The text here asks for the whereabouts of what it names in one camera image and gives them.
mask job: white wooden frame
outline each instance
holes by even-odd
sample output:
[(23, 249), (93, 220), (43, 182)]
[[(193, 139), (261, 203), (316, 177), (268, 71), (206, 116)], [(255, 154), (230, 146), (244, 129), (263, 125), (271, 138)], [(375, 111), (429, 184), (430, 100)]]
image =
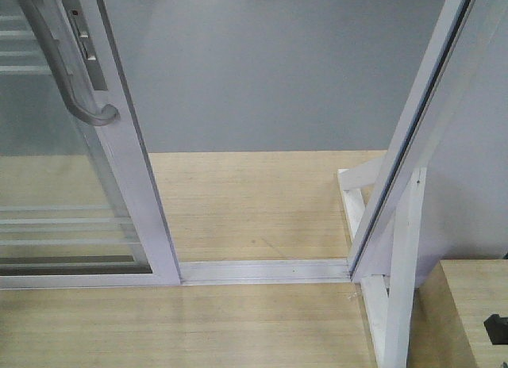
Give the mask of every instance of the white wooden frame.
[[(446, 0), (444, 4), (349, 256), (352, 280), (360, 282), (364, 291), (376, 361), (382, 368), (406, 366), (414, 287), (419, 278), (416, 267), (426, 167), (508, 12), (508, 0), (482, 0), (483, 22), (476, 30), (476, 42), (458, 59), (465, 66), (454, 75), (458, 83), (440, 110), (427, 113), (474, 1)], [(379, 256), (382, 250), (390, 250), (391, 256)], [(371, 276), (379, 274), (372, 266), (384, 266), (387, 259), (391, 261), (389, 295), (382, 277)]]
[(104, 2), (102, 0), (80, 0), (80, 2), (91, 37), (94, 39), (96, 52), (101, 57), (102, 71), (109, 87), (107, 92), (94, 92), (96, 102), (89, 104), (103, 107), (106, 103), (110, 103), (117, 107), (120, 113), (119, 120), (95, 128), (96, 133), (117, 179), (152, 273), (4, 276), (0, 288), (179, 285), (181, 281), (178, 261), (107, 21)]
[(406, 189), (410, 176), (420, 165), (429, 135), (438, 124), (438, 116), (424, 116), (445, 61), (460, 31), (464, 11), (471, 0), (445, 0), (436, 28), (424, 54), (410, 95), (395, 129), (388, 152), (379, 171), (371, 199), (352, 242), (348, 261), (352, 280), (359, 282), (369, 274), (369, 263), (382, 234)]

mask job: sliding glass door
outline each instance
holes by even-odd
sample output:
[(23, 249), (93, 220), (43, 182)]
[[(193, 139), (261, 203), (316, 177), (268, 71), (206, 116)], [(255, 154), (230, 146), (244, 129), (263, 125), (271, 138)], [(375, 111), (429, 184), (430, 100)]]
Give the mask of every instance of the sliding glass door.
[(175, 284), (102, 0), (0, 0), (0, 288)]

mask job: wooden support leg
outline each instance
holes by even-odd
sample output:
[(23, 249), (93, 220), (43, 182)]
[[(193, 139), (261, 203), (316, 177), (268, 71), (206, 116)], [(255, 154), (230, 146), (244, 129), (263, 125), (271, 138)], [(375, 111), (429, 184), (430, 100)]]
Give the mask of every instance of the wooden support leg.
[(425, 174), (425, 168), (414, 171), (395, 211), (382, 368), (406, 367)]

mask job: gray wall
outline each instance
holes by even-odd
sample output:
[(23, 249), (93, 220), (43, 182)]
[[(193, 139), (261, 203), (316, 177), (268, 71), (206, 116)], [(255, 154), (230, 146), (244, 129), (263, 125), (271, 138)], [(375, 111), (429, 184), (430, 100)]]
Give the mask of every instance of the gray wall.
[(149, 151), (387, 148), (444, 0), (106, 0)]

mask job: wooden shelf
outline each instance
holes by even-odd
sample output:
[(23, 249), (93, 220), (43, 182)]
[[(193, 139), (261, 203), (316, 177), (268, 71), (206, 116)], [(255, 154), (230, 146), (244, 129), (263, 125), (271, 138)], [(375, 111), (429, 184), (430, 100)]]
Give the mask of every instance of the wooden shelf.
[(499, 367), (508, 345), (493, 346), (483, 322), (508, 316), (508, 261), (441, 261), (420, 288), (443, 367)]

